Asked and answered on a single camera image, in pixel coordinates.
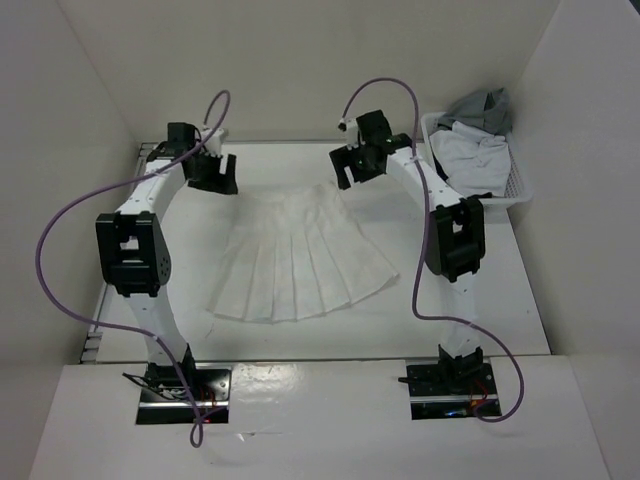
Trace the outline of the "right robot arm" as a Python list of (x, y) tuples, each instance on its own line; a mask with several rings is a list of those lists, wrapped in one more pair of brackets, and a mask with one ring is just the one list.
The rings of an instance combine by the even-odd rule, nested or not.
[(438, 345), (438, 361), (430, 377), (413, 385), (435, 384), (454, 394), (481, 378), (484, 352), (476, 317), (474, 283), (486, 254), (484, 209), (474, 197), (448, 186), (423, 158), (405, 133), (395, 134), (380, 110), (358, 117), (342, 116), (339, 124), (346, 144), (331, 151), (330, 159), (342, 190), (378, 176), (394, 179), (424, 214), (423, 238), (415, 279), (430, 272), (440, 283), (445, 311), (416, 318), (447, 324)]

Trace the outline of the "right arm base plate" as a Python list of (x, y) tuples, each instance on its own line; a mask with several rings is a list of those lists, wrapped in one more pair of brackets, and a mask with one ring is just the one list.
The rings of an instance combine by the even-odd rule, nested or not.
[(408, 364), (398, 382), (408, 388), (411, 418), (439, 420), (502, 415), (493, 370), (485, 362), (478, 373), (448, 384), (436, 363)]

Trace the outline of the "white pleated skirt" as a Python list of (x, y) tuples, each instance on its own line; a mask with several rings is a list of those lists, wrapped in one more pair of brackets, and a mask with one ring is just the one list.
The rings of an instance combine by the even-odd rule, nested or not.
[(398, 277), (334, 183), (241, 194), (207, 309), (239, 322), (296, 322), (351, 307)]

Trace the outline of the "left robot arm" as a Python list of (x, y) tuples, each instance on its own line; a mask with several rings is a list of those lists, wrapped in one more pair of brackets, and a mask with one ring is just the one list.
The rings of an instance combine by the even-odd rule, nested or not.
[(167, 139), (146, 158), (143, 178), (113, 213), (96, 220), (103, 278), (121, 295), (145, 332), (148, 367), (142, 384), (164, 387), (180, 400), (198, 390), (199, 374), (188, 342), (180, 333), (167, 284), (172, 261), (161, 221), (185, 185), (221, 195), (236, 195), (236, 157), (222, 155), (223, 128), (199, 130), (170, 123)]

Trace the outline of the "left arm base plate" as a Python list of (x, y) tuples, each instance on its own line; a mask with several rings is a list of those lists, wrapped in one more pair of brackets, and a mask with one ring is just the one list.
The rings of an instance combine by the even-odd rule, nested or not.
[[(123, 376), (140, 388), (137, 425), (192, 424), (191, 402), (172, 367), (148, 365), (143, 375)], [(196, 365), (186, 374), (190, 389), (205, 424), (227, 424), (232, 370), (229, 366)]]

